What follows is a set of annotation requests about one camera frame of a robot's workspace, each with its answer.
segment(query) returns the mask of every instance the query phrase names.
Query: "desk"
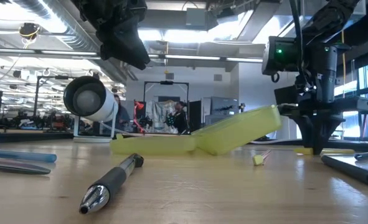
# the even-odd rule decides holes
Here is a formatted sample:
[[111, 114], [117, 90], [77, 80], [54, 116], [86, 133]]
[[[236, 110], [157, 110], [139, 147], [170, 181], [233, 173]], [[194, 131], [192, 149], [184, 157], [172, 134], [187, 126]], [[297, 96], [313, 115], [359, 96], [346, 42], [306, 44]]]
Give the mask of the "desk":
[[[0, 149], [58, 155], [47, 176], [0, 173], [0, 224], [368, 223], [368, 186], [289, 146], [244, 146], [220, 157], [144, 156], [116, 200], [89, 215], [78, 213], [87, 187], [124, 159], [111, 158], [107, 144]], [[251, 156], [265, 149], [276, 150], [265, 166], [252, 166]]]

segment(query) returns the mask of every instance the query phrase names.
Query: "black pen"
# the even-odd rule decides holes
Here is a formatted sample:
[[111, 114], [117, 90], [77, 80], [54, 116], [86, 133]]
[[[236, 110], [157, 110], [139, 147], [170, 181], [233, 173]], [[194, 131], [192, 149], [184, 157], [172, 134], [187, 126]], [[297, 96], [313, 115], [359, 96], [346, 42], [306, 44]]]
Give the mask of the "black pen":
[[141, 167], [144, 158], [138, 154], [132, 154], [127, 159], [109, 170], [101, 179], [93, 183], [87, 190], [79, 212], [87, 214], [98, 211], [110, 202], [118, 189], [124, 184], [135, 167]]
[[354, 154], [354, 158], [356, 158], [358, 161], [368, 159], [368, 152]]

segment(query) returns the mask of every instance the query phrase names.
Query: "white cylinder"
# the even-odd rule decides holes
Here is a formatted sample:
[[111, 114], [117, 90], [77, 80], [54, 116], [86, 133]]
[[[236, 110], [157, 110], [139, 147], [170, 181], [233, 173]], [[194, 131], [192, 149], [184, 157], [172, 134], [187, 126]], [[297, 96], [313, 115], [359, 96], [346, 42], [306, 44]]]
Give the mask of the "white cylinder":
[[112, 120], [113, 107], [118, 106], [113, 93], [89, 76], [76, 78], [66, 86], [64, 103], [72, 114], [91, 121]]

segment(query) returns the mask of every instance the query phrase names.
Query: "pen tip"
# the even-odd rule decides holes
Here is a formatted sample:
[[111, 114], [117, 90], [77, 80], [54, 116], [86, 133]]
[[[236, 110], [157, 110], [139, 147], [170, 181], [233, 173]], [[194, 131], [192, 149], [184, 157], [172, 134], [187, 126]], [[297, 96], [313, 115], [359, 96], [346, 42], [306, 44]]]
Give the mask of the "pen tip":
[[81, 206], [80, 207], [80, 213], [81, 214], [87, 214], [88, 213], [88, 207], [87, 206]]

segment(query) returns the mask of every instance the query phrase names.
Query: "yellow plastic container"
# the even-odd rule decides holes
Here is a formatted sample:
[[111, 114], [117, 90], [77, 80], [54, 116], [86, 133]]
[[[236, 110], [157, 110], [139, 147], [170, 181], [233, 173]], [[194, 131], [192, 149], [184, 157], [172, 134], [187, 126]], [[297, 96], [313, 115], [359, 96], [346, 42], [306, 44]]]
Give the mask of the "yellow plastic container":
[[178, 155], [199, 148], [212, 155], [225, 154], [281, 127], [276, 106], [236, 114], [193, 132], [190, 136], [123, 138], [110, 142], [114, 154]]
[[239, 146], [281, 128], [275, 105], [236, 114], [192, 133], [196, 146], [213, 155], [225, 154]]
[[155, 136], [123, 138], [110, 141], [114, 154], [180, 155], [195, 150], [196, 140], [192, 136]]

